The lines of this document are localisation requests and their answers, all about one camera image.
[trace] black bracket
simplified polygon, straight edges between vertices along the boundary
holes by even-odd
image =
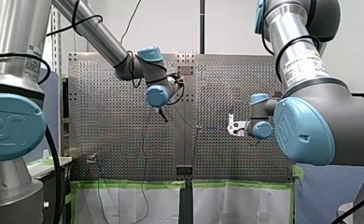
[[[177,165],[177,175],[193,175],[193,167],[191,165]]]

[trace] label sticker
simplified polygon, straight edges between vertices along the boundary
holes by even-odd
[[[287,85],[318,77],[330,77],[327,67],[316,50],[307,51],[303,56],[287,62],[283,66]]]
[[[27,53],[34,54],[35,56],[42,58],[43,51],[40,48],[30,45],[28,46]],[[37,82],[37,77],[39,76],[39,69],[40,69],[40,61],[31,58],[25,59],[25,69],[24,69],[25,77],[28,77],[34,82]]]

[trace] blue cover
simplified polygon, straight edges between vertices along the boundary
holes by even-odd
[[[258,0],[258,7],[255,19],[255,34],[261,35],[263,33],[263,13],[267,0]]]
[[[153,85],[147,89],[147,103],[154,107],[162,107],[170,100],[170,92],[161,85]]]
[[[138,50],[138,56],[145,61],[155,63],[162,61],[162,55],[159,46],[150,46]]]
[[[252,133],[258,139],[267,139],[272,136],[273,127],[267,121],[260,121],[255,124],[254,128],[252,129]]]
[[[306,101],[289,97],[274,112],[278,145],[293,161],[329,165],[334,159],[333,134],[322,115]]]
[[[258,103],[267,101],[268,99],[270,99],[270,96],[266,93],[253,94],[251,96],[251,104],[257,105]]]
[[[37,104],[19,95],[0,93],[0,161],[34,150],[45,130],[45,116]]]

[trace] robotic arm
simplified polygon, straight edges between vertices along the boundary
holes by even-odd
[[[86,20],[76,29],[115,68],[117,78],[145,79],[151,106],[166,105],[183,86],[180,77],[166,74],[158,47],[129,54],[80,1],[0,0],[0,223],[39,224],[43,220],[43,185],[31,178],[22,156],[34,150],[45,133],[49,136],[38,73],[52,4],[72,23]],[[52,141],[49,144],[56,161],[55,146]],[[61,181],[61,172],[56,179]],[[57,222],[61,211],[55,210]]]
[[[273,45],[285,92],[252,96],[246,132],[269,137],[273,116],[278,145],[296,162],[364,166],[364,98],[331,77],[318,52],[339,23],[337,0],[259,1],[256,31]]]
[[[76,0],[53,0],[53,5],[70,22],[82,21],[94,13],[82,2]],[[147,102],[154,107],[165,106],[182,87],[180,78],[167,76],[159,47],[152,46],[138,50],[133,56],[118,42],[99,19],[81,23],[77,30],[115,68],[116,77],[121,80],[144,78],[147,84]]]

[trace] pegboard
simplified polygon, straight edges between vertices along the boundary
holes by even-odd
[[[228,113],[247,120],[254,93],[281,91],[273,58],[264,56],[196,57],[196,125],[193,148],[194,178],[287,181],[292,177],[288,158],[273,136],[259,141],[235,137],[224,130]]]
[[[170,73],[172,62],[165,63]],[[74,179],[175,179],[175,132],[145,101],[145,81],[120,81],[98,54],[70,56],[69,96]],[[171,107],[164,108],[169,120]],[[97,154],[100,166],[87,162]]]
[[[249,118],[251,94],[282,90],[272,58],[164,55],[169,73],[193,71],[185,76],[182,101],[164,108],[168,123],[147,106],[145,82],[135,89],[131,81],[116,79],[96,53],[71,54],[69,60],[74,179],[101,175],[142,180],[145,152],[145,180],[176,179],[176,166],[187,165],[193,178],[290,181],[290,162],[275,138],[258,142],[230,136],[226,130],[231,109],[235,119]],[[94,153],[102,168],[87,162]]]

